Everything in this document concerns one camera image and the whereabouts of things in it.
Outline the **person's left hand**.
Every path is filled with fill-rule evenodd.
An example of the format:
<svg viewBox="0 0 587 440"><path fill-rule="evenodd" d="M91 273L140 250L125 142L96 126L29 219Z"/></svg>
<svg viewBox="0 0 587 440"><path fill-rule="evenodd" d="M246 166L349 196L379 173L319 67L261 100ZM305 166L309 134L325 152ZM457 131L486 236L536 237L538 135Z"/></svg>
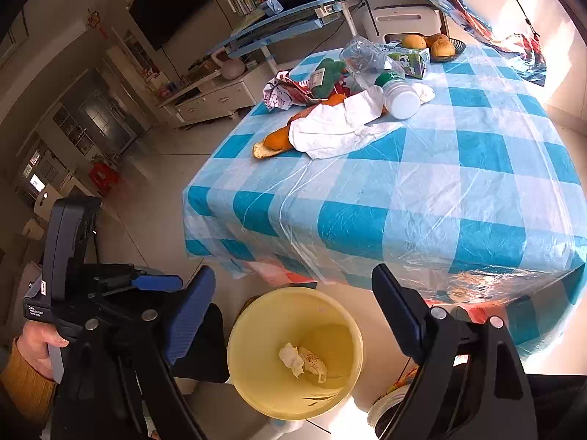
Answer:
<svg viewBox="0 0 587 440"><path fill-rule="evenodd" d="M48 380L54 379L50 346L63 349L68 345L69 341L58 333L55 326L31 320L25 323L16 343L22 358L33 370Z"/></svg>

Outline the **mustard yellow sleeve forearm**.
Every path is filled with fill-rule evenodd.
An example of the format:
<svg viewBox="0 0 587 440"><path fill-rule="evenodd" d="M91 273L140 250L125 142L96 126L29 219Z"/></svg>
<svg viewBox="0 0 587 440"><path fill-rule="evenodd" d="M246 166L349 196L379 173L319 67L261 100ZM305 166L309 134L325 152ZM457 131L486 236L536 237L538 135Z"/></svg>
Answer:
<svg viewBox="0 0 587 440"><path fill-rule="evenodd" d="M56 383L29 365L14 340L1 371L1 402L11 415L19 414L27 427L42 431L49 421L55 390Z"/></svg>

